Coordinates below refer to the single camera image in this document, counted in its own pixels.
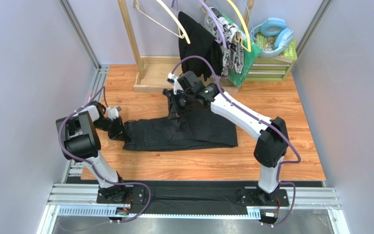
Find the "cream plastic hanger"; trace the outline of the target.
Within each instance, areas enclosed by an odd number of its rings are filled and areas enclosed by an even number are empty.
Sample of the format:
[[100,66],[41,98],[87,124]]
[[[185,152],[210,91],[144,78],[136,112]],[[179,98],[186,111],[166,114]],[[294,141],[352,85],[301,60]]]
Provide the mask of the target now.
[[191,44],[186,28],[163,0],[133,0],[132,4],[138,13],[187,44]]

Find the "black denim trousers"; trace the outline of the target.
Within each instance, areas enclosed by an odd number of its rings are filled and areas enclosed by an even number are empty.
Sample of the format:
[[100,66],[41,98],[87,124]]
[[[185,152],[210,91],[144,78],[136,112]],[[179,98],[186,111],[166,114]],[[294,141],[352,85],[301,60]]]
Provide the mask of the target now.
[[193,109],[178,119],[167,117],[125,122],[129,151],[182,151],[238,146],[236,125],[205,109]]

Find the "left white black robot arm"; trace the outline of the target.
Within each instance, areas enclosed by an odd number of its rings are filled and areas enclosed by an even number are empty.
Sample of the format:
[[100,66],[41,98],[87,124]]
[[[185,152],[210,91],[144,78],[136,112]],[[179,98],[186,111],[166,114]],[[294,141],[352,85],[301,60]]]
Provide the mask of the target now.
[[105,107],[92,101],[70,118],[56,120],[63,155],[87,167],[99,183],[98,192],[106,200],[122,203],[129,199],[123,178],[101,154],[101,142],[97,129],[107,132],[109,139],[129,141],[120,106]]

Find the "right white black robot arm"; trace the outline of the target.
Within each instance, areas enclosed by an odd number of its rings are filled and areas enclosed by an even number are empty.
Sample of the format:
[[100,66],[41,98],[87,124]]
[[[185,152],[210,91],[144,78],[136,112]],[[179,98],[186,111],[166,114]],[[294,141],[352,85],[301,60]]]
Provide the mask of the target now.
[[168,96],[171,117],[180,117],[194,108],[203,108],[220,115],[247,132],[256,141],[254,157],[261,166],[258,199],[274,200],[280,185],[278,173],[286,154],[288,134],[280,117],[271,119],[237,102],[216,83],[205,85],[194,72],[181,76],[168,74],[173,88],[164,90]]

